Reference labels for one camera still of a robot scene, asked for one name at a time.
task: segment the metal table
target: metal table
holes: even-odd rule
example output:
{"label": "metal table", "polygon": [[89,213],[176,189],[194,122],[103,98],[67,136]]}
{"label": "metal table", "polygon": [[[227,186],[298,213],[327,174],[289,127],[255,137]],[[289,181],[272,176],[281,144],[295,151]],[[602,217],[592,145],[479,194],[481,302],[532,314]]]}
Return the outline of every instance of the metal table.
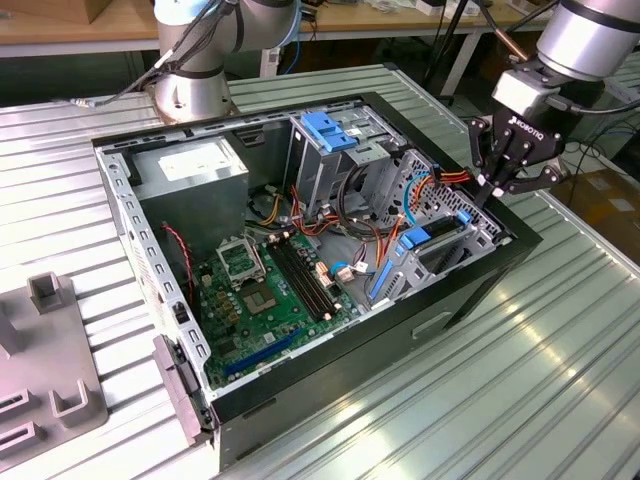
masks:
{"label": "metal table", "polygon": [[[382,66],[231,84],[243,111],[375,90],[461,163],[464,125]],[[25,478],[210,478],[151,359],[156,334],[125,259],[90,137],[158,125],[148,99],[0,110],[0,288],[71,275],[110,411],[22,464]],[[546,195],[508,200],[544,242],[430,345],[222,475],[624,478],[640,468],[638,267]]]}

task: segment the motherboard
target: motherboard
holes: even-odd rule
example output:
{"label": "motherboard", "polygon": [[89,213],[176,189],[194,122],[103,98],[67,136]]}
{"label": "motherboard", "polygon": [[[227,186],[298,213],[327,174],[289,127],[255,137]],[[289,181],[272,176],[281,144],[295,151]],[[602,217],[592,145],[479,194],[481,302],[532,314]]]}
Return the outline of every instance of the motherboard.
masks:
{"label": "motherboard", "polygon": [[232,240],[195,268],[200,328],[212,351],[205,370],[218,387],[359,315],[339,285],[323,283],[322,263],[305,237],[253,242]]}

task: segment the blue pcie slot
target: blue pcie slot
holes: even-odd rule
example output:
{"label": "blue pcie slot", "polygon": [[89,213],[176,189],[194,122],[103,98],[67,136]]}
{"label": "blue pcie slot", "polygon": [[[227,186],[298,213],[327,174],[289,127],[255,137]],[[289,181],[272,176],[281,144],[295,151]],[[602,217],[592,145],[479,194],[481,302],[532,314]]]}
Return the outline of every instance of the blue pcie slot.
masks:
{"label": "blue pcie slot", "polygon": [[253,367],[258,363],[266,360],[272,355],[276,353],[280,353],[282,350],[289,348],[293,343],[295,337],[300,333],[300,329],[290,333],[286,337],[281,338],[277,342],[269,345],[268,347],[263,348],[262,350],[252,353],[248,357],[243,358],[242,360],[238,360],[237,362],[232,363],[224,367],[224,374],[229,376],[241,372],[249,367]]}

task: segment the ram slot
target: ram slot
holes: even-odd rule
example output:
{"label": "ram slot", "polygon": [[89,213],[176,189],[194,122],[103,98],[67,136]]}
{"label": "ram slot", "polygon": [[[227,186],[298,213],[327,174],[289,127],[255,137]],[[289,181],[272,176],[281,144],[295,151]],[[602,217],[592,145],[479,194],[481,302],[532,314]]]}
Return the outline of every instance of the ram slot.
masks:
{"label": "ram slot", "polygon": [[288,244],[280,244],[270,246],[267,250],[312,317],[319,321],[326,314],[336,312],[331,299],[309,272],[307,265],[300,260],[294,248]]}

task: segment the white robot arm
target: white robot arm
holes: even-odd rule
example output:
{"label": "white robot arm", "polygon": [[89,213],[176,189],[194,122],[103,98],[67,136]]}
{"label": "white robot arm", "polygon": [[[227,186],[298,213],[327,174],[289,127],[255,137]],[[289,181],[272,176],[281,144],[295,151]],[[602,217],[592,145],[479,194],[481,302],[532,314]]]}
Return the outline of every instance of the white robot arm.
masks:
{"label": "white robot arm", "polygon": [[[160,54],[172,52],[171,68],[156,82],[155,102],[164,115],[179,122],[229,113],[224,57],[285,45],[300,24],[299,0],[156,0],[154,13]],[[185,41],[172,50],[187,29]],[[176,59],[182,60],[172,65]]]}

